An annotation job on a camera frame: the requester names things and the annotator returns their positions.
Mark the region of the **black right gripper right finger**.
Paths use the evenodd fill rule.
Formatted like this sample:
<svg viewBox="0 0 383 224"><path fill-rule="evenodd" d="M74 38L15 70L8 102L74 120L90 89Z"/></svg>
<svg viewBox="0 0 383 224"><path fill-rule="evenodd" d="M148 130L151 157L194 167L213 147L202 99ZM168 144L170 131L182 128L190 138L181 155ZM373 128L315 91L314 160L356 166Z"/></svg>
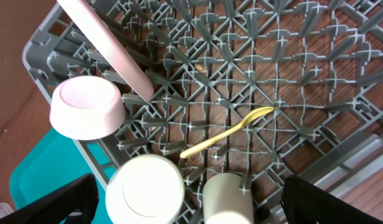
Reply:
<svg viewBox="0 0 383 224"><path fill-rule="evenodd" d="M382 223L295 175L285 179L281 206L291 224Z"/></svg>

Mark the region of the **white bowl with rice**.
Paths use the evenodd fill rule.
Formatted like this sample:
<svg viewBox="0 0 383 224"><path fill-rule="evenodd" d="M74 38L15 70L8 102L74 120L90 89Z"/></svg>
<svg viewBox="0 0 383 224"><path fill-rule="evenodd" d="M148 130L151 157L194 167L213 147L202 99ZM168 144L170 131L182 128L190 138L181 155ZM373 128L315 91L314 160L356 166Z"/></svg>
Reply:
<svg viewBox="0 0 383 224"><path fill-rule="evenodd" d="M119 89L104 78L86 75L70 78L52 94L50 123L70 139L104 138L114 133L125 117Z"/></svg>

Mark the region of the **small white bowl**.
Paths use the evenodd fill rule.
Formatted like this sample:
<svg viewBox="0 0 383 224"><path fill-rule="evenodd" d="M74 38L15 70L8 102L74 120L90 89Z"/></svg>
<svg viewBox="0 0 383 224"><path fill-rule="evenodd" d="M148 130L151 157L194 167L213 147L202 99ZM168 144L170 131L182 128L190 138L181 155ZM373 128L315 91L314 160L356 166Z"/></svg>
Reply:
<svg viewBox="0 0 383 224"><path fill-rule="evenodd" d="M156 154L130 159L111 177L105 205L113 223L174 223L185 186L177 166Z"/></svg>

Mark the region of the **large white plate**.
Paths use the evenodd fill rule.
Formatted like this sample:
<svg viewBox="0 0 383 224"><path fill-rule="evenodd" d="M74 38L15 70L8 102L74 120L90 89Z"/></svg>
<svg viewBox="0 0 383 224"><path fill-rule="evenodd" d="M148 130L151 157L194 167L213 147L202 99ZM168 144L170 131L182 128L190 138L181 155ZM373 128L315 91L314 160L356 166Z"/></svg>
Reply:
<svg viewBox="0 0 383 224"><path fill-rule="evenodd" d="M57 2L122 79L145 102L150 102L154 94L152 83L88 3L84 0Z"/></svg>

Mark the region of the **yellow plastic spoon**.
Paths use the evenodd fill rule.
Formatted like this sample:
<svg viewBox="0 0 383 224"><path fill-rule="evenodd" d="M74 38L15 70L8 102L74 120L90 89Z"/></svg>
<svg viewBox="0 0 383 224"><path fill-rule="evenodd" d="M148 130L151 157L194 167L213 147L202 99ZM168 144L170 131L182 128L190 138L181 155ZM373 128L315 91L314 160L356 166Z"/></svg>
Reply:
<svg viewBox="0 0 383 224"><path fill-rule="evenodd" d="M237 132L238 130L242 129L244 126L250 124L254 120L269 114L275 110L272 106L265 106L261 108L257 108L249 112L238 124L235 126L232 126L230 129L224 131L223 133L220 133L210 139L207 139L203 142L200 142L199 144L196 144L182 153L180 153L181 159L187 159L188 157L193 156L194 154L197 154L198 152L201 152L202 150L208 148L209 146L212 146L216 142L220 141L223 138L226 138L230 136L231 134Z"/></svg>

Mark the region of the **white paper cup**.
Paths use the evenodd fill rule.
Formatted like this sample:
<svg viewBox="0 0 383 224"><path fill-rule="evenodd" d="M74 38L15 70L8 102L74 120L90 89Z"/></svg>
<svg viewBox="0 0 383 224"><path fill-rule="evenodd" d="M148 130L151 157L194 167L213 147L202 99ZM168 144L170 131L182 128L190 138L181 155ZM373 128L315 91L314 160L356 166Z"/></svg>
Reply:
<svg viewBox="0 0 383 224"><path fill-rule="evenodd" d="M203 187L202 208L206 224L252 224L253 200L239 189L241 177L217 174Z"/></svg>

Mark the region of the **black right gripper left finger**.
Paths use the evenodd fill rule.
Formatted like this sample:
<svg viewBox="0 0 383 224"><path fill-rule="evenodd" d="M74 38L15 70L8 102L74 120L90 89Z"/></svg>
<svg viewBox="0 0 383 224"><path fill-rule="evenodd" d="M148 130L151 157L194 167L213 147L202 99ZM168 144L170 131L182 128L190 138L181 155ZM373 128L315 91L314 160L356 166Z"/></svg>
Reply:
<svg viewBox="0 0 383 224"><path fill-rule="evenodd" d="M91 224L98 207L95 176L85 174L20 210L0 218L0 224Z"/></svg>

